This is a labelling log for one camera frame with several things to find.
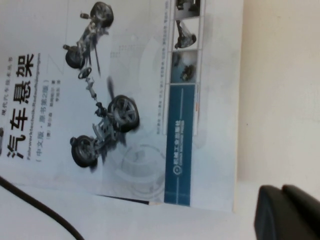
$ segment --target tire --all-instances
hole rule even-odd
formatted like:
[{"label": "tire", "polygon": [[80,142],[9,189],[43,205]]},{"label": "tire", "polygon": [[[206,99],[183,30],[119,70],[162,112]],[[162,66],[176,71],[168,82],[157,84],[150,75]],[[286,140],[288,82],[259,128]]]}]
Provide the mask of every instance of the tire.
[{"label": "tire", "polygon": [[81,141],[91,142],[92,139],[86,135],[79,136],[76,139],[76,142],[71,147],[71,154],[72,154],[72,158],[73,158],[74,162],[81,168],[88,168],[90,166],[96,166],[98,163],[97,158],[90,160],[90,159],[85,158],[81,154],[81,152],[79,150]]},{"label": "tire", "polygon": [[110,28],[115,18],[111,6],[101,1],[96,2],[90,11],[90,17],[94,16],[100,21],[102,28]]},{"label": "tire", "polygon": [[193,34],[193,35],[191,36],[191,38],[192,38],[193,43],[195,43],[195,42],[197,41],[196,35]]},{"label": "tire", "polygon": [[[126,109],[123,109],[124,102],[127,102]],[[116,96],[108,106],[108,113],[112,113],[114,116],[113,127],[116,131],[121,133],[128,133],[131,130],[135,130],[140,125],[140,117],[136,103],[127,96]]]},{"label": "tire", "polygon": [[69,65],[70,68],[73,69],[82,69],[86,63],[86,59],[83,57],[81,59],[76,59],[74,57],[74,52],[72,50],[68,50],[65,54],[65,61]]}]

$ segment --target small photo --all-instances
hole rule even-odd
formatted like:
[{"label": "small photo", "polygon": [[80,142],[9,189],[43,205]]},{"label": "small photo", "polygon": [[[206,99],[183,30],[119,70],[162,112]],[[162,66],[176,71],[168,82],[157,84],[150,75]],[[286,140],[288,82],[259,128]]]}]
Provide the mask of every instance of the small photo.
[{"label": "small photo", "polygon": [[201,0],[175,0],[174,19],[200,16]]},{"label": "small photo", "polygon": [[173,50],[198,48],[199,18],[176,20],[174,24]]},{"label": "small photo", "polygon": [[195,83],[197,61],[198,52],[196,50],[173,52],[170,82],[172,84]]}]

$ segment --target white surface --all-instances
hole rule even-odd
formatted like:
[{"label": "white surface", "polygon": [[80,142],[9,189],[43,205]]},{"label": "white surface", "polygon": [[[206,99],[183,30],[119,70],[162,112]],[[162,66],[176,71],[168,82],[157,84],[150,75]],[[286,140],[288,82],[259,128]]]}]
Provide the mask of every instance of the white surface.
[{"label": "white surface", "polygon": [[[255,239],[260,184],[295,184],[320,198],[319,12],[318,0],[244,1],[237,214],[28,192],[62,214],[87,240]],[[224,23],[217,19],[215,24]],[[0,213],[1,239],[72,239],[2,189]]]}]

